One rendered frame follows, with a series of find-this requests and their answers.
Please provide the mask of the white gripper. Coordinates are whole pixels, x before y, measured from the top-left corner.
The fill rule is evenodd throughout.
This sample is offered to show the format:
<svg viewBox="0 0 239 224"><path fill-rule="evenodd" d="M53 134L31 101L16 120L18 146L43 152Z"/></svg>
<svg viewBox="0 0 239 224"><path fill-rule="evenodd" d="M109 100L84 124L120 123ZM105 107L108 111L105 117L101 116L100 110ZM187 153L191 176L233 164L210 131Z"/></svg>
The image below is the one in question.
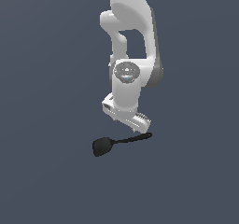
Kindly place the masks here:
<svg viewBox="0 0 239 224"><path fill-rule="evenodd" d="M112 93L109 93L102 102L103 111L114 121L120 121L121 123L129 126L134 132L146 133L150 126L151 120L144 114L138 113L133 110L130 112L121 112L114 107L114 97Z"/></svg>

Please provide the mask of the black spatula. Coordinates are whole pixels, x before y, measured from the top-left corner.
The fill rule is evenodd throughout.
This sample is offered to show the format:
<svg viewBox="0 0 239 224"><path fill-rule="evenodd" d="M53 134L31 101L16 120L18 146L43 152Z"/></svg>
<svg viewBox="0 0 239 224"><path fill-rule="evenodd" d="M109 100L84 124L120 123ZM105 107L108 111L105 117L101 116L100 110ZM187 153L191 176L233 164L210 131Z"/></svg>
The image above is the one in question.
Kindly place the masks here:
<svg viewBox="0 0 239 224"><path fill-rule="evenodd" d="M115 144L129 143L129 142L134 142L138 140L149 139L151 136L152 136L152 133L141 133L137 136L129 137L127 139L121 139L121 140L113 140L109 137L102 137L95 140L92 143L93 155L95 157L100 157L102 155L105 155L107 152L109 152Z"/></svg>

